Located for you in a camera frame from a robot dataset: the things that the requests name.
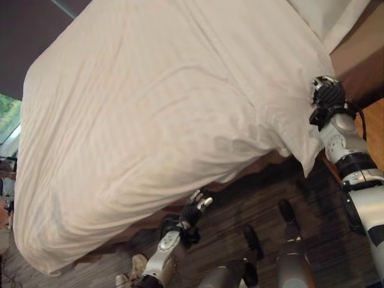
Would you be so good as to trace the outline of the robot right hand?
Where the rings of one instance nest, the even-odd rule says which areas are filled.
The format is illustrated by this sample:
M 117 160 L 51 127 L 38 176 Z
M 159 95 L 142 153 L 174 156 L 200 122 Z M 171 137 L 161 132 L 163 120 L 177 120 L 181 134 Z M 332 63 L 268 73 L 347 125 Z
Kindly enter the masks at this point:
M 311 89 L 313 106 L 325 109 L 344 107 L 346 92 L 338 79 L 328 75 L 317 76 L 311 80 Z

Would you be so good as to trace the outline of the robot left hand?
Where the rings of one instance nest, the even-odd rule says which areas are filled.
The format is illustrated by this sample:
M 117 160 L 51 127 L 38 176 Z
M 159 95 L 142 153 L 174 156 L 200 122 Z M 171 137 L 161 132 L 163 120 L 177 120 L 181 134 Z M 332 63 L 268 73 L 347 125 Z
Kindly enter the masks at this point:
M 195 227 L 204 211 L 213 201 L 208 190 L 202 188 L 196 190 L 188 199 L 179 215 L 179 222 L 182 227 L 184 229 Z

